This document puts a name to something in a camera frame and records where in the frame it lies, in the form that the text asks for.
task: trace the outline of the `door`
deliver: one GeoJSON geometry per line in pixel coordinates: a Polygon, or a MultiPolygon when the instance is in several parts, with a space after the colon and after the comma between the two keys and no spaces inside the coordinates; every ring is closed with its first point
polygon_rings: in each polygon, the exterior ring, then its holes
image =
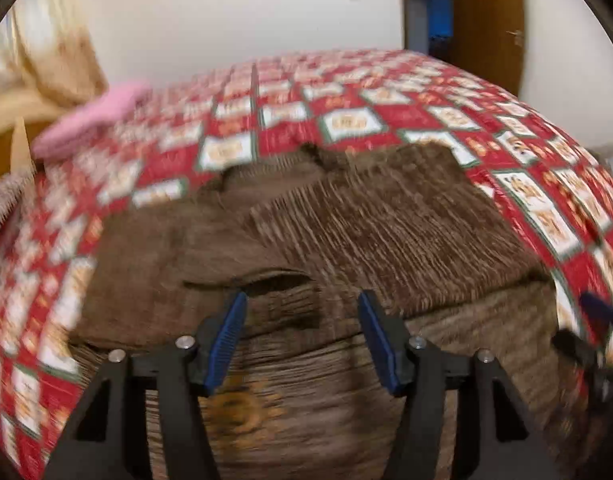
{"type": "Polygon", "coordinates": [[[454,65],[517,95],[524,61],[523,0],[453,0],[454,65]]]}

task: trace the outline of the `pink cloth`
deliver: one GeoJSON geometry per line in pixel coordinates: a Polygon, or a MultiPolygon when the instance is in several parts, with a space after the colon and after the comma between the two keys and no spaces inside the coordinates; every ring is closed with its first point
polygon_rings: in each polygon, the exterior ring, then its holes
{"type": "Polygon", "coordinates": [[[56,160],[73,155],[99,131],[122,120],[151,91],[145,81],[123,83],[110,88],[95,101],[76,108],[33,140],[35,158],[56,160]]]}

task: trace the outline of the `silver bolt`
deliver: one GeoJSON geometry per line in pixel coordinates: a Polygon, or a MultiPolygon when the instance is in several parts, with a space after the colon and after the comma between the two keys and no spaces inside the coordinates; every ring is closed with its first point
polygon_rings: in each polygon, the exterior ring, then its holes
{"type": "Polygon", "coordinates": [[[495,355],[493,355],[493,352],[488,348],[480,348],[476,355],[483,363],[492,363],[495,361],[495,355]]]}
{"type": "Polygon", "coordinates": [[[109,361],[112,363],[120,363],[126,357],[126,352],[121,348],[116,348],[115,350],[111,350],[109,352],[109,361]]]}
{"type": "Polygon", "coordinates": [[[175,345],[177,348],[186,350],[195,345],[195,338],[192,335],[181,335],[175,340],[175,345]]]}
{"type": "Polygon", "coordinates": [[[414,335],[409,339],[409,345],[416,350],[422,350],[426,347],[426,339],[421,335],[414,335]]]}

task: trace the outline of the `brown garment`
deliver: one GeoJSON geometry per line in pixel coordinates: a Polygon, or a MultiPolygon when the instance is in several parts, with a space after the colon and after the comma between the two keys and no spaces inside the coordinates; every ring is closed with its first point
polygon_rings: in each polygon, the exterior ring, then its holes
{"type": "MultiPolygon", "coordinates": [[[[88,374],[101,349],[193,332],[235,285],[250,295],[247,337],[224,390],[205,402],[225,479],[381,476],[401,406],[359,335],[361,288],[442,348],[491,348],[541,422],[555,405],[551,279],[443,146],[351,160],[303,150],[227,171],[191,200],[116,217],[74,355],[88,374]]],[[[452,434],[449,425],[439,478],[452,434]]]]}

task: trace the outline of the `bed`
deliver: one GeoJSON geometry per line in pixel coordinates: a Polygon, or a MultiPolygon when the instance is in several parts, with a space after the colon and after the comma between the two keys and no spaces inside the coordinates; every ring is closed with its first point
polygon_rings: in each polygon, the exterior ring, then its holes
{"type": "Polygon", "coordinates": [[[576,298],[613,303],[613,180],[566,132],[501,88],[408,51],[294,54],[153,94],[71,160],[36,177],[0,232],[0,448],[42,476],[80,395],[66,346],[104,218],[182,197],[233,165],[316,142],[354,153],[452,148],[472,182],[541,256],[562,326],[606,346],[576,298]]]}

